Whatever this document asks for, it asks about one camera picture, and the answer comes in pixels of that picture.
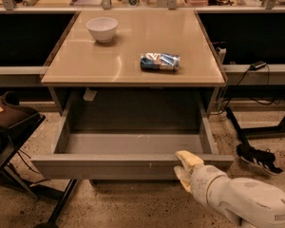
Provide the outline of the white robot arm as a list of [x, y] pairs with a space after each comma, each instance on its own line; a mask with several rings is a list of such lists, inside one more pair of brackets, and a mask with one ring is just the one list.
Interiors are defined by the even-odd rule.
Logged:
[[183, 188], [238, 228], [285, 228], [285, 192], [263, 181], [231, 179], [195, 154], [177, 151], [174, 172]]

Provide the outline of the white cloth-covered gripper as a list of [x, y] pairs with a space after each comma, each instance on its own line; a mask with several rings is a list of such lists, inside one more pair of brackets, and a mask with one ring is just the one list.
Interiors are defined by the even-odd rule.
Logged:
[[182, 166], [175, 166], [174, 172], [184, 190], [204, 207], [208, 206], [207, 194], [212, 182], [227, 174], [214, 165], [204, 165], [203, 159], [197, 155], [181, 150], [175, 153]]

